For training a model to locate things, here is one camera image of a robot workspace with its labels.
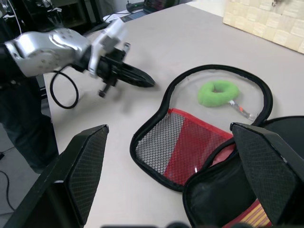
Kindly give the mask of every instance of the floor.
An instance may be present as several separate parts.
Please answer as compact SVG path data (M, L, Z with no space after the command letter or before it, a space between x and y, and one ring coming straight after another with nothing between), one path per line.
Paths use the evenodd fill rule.
M38 81L41 86L43 81L41 79ZM47 99L42 101L41 111L50 116ZM9 177L9 200L11 205L17 208L39 175L29 167L25 159L13 147L1 124L0 152L5 152L5 156L0 160L0 170ZM12 215L12 210L6 201L6 187L7 179L0 173L0 228L4 227Z

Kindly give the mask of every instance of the mesh panel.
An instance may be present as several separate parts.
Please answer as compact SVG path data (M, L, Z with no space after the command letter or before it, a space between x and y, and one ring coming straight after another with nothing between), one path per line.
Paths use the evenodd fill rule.
M209 155L232 136L180 110L170 110L136 147L136 156L167 179L184 185Z
M233 127L233 135L248 181L276 224L296 188L297 178L261 135L239 126Z
M107 128L92 135L69 179L69 189L84 225L87 221L104 159Z

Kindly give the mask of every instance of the robotic hand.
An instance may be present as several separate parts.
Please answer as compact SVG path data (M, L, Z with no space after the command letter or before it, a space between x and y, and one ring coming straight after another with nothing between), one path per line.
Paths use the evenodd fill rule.
M124 23L118 19L104 29L91 44L79 33L59 28L48 33L27 32L0 45L0 90L14 86L24 77L53 72L72 66L106 83L99 95L104 97L110 86L123 80L139 87L152 87L153 79L145 72L123 62L130 44L123 50L115 46L126 36Z

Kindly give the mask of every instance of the open pouch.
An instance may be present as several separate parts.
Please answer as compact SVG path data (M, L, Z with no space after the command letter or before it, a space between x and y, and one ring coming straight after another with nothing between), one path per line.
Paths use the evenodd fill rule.
M237 151L185 184L183 203L191 225L304 224L304 184L299 177L304 176L304 116L276 118L261 127L234 125ZM270 135L269 142L264 135ZM290 150L285 155L276 151L284 144ZM294 160L303 172L293 169Z
M182 191L190 176L232 153L231 122L259 125L272 105L257 76L230 66L196 67L171 82L159 110L135 133L131 157L159 183Z

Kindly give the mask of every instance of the black bag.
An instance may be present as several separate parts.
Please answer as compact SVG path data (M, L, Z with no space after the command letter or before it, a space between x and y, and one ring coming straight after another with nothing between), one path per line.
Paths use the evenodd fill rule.
M187 181L183 203L193 227L230 227L234 219L253 226L304 224L304 116L261 126L268 131L232 124L238 152ZM242 216L256 198L262 207Z
M225 160L234 150L234 140L229 133L230 123L247 121L229 105L210 109L197 102L198 106L192 109L193 113L189 113L187 104L193 104L194 99L197 99L199 80L206 82L214 78L229 79L239 83L242 91L251 91L239 98L240 102L245 100L246 108L251 108L253 112L261 107L259 115L251 124L261 124L271 113L273 98L269 87L260 78L244 70L205 65L178 76L167 88L159 110L135 133L130 145L131 157L136 164L172 190L183 191L191 175L211 166L214 161ZM177 92L183 97L175 99L172 94ZM254 100L257 95L261 95L257 99L260 105Z

